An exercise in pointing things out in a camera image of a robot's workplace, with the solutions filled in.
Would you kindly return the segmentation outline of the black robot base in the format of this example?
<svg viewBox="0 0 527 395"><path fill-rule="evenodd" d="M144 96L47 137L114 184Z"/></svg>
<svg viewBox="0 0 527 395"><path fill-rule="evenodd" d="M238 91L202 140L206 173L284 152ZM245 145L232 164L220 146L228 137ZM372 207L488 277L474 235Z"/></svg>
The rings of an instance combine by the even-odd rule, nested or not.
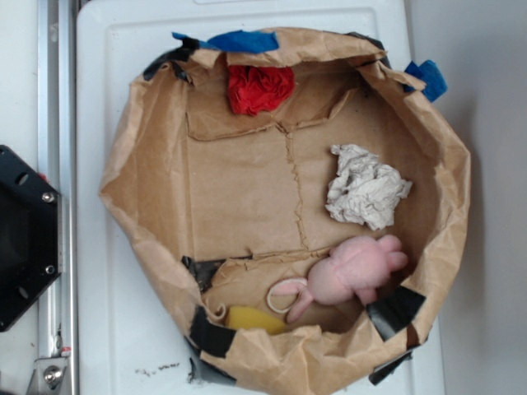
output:
<svg viewBox="0 0 527 395"><path fill-rule="evenodd" d="M60 276L60 194L1 146L1 331L8 331Z"/></svg>

